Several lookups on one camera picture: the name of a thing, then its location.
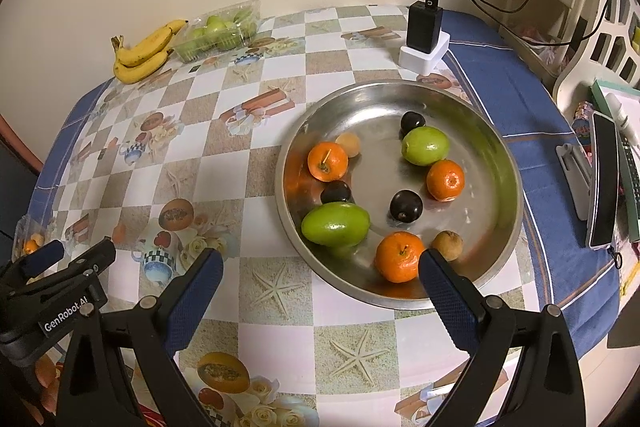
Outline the brown kiwi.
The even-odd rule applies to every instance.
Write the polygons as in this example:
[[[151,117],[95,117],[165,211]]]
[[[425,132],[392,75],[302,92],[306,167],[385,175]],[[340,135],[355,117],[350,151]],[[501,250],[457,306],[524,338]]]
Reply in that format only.
[[[464,242],[456,232],[445,230],[434,237],[431,247],[436,249],[448,262],[451,262],[462,255]]]
[[[360,154],[361,142],[356,133],[343,132],[335,139],[335,143],[345,151],[349,158],[357,157]]]

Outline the green mango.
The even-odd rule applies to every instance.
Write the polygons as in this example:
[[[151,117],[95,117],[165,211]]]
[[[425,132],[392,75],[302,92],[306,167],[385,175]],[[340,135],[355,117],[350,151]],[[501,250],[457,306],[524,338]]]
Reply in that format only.
[[[401,141],[401,156],[410,164],[426,167],[444,159],[449,153],[448,136],[435,127],[411,130]]]
[[[368,235],[370,215],[351,202],[327,202],[310,210],[300,229],[307,241],[330,248],[352,247]]]

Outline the dark plum with stem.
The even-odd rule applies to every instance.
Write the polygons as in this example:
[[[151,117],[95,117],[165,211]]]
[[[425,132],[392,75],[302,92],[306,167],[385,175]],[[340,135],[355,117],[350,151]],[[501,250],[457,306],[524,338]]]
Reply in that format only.
[[[326,184],[320,194],[320,200],[322,204],[329,204],[329,202],[350,202],[352,200],[352,190],[346,182],[335,180]]]

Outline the small orange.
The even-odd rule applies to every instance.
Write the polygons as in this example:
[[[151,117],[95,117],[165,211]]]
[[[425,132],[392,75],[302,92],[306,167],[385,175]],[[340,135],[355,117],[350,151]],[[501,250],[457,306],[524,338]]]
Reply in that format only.
[[[320,142],[309,151],[307,168],[311,176],[320,182],[337,181],[348,170],[348,155],[337,143]]]

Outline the orange beside plum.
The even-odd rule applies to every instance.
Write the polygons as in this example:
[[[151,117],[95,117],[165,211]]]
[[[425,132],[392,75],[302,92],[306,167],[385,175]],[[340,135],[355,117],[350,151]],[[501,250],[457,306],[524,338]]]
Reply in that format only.
[[[375,269],[390,283],[412,281],[418,276],[420,257],[425,249],[419,236],[404,231],[394,232],[378,244]]]

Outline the black smartphone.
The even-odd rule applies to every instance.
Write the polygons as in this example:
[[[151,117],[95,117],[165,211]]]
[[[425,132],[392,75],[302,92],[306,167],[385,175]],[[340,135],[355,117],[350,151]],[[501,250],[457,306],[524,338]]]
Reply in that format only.
[[[614,239],[620,158],[615,122],[595,110],[590,117],[592,173],[589,189],[587,246],[608,248]]]

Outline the checkered picture tablecloth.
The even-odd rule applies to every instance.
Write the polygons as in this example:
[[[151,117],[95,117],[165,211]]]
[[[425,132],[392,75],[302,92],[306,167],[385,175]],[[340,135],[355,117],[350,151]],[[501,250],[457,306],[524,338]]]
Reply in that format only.
[[[278,218],[278,155],[294,122],[327,95],[373,80],[416,82],[398,65],[407,12],[390,5],[299,12],[260,26],[256,49],[154,78],[107,81],[67,117],[38,178],[34,227],[82,253],[116,227],[125,236],[106,283],[116,305],[157,290],[136,261],[141,239],[175,199],[194,211],[176,233],[175,262],[205,241],[224,250],[224,278],[180,365],[236,355],[252,383],[243,421],[260,425],[288,398],[290,424],[398,426],[395,404],[462,358],[432,309],[360,303],[305,265]],[[450,48],[426,87],[484,114],[506,139],[524,182],[524,218],[488,291],[536,309],[556,303],[579,353],[606,336],[620,307],[608,254],[584,245],[555,147],[573,131],[540,81],[482,20],[448,12]]]

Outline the yellow banana bunch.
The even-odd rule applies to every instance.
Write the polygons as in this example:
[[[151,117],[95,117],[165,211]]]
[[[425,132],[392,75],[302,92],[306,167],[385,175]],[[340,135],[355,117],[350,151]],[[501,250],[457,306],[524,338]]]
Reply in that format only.
[[[157,72],[168,61],[172,52],[171,41],[184,26],[186,20],[172,20],[132,48],[125,46],[123,36],[112,37],[115,78],[122,83],[133,84]]]

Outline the silver metal tray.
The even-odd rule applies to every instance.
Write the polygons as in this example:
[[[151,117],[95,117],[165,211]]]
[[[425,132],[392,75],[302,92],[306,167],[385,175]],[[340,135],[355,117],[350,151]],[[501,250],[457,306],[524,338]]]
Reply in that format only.
[[[465,188],[452,202],[432,199],[425,169],[402,158],[400,120],[407,112],[422,114],[448,136],[448,157],[465,174]],[[371,228],[359,245],[330,249],[307,241],[300,229],[319,206],[323,188],[309,173],[307,155],[343,132],[360,138],[360,154],[350,161],[345,181],[355,204],[369,213]],[[521,233],[521,176],[499,131],[460,98],[414,81],[353,84],[312,104],[285,135],[274,181],[279,217],[299,256],[321,280],[372,306],[419,310],[431,304],[419,281],[393,284],[375,270],[375,249],[390,233],[405,230],[429,244],[441,231],[456,232],[464,248],[452,269],[477,287],[498,275]],[[422,215],[412,223],[390,217],[390,200],[401,190],[422,198]]]

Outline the dark plum beside orange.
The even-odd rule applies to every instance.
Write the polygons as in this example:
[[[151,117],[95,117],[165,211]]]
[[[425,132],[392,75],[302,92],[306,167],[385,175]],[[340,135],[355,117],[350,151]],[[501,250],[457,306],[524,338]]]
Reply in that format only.
[[[400,134],[405,136],[412,130],[425,126],[425,118],[422,114],[416,112],[407,112],[402,115],[400,120]]]

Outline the clear box of green fruit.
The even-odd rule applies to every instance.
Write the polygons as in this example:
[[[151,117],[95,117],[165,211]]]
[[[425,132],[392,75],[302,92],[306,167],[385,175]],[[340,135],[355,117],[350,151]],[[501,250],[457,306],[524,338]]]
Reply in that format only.
[[[261,7],[259,0],[248,0],[189,20],[172,39],[172,54],[190,63],[239,48],[257,34]]]

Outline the white plastic chair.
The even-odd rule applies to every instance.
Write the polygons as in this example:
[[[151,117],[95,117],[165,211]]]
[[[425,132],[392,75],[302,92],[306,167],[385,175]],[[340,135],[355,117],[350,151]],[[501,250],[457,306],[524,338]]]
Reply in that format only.
[[[593,0],[596,8],[589,38],[583,41],[553,87],[553,98],[566,120],[574,119],[578,104],[588,100],[591,86],[604,80],[639,87],[639,0]]]

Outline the black power adapter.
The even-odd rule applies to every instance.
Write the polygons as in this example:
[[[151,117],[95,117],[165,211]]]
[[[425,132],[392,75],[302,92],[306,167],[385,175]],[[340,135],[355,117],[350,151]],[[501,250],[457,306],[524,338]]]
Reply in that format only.
[[[413,2],[408,7],[407,46],[430,53],[442,28],[442,8],[438,0]]]

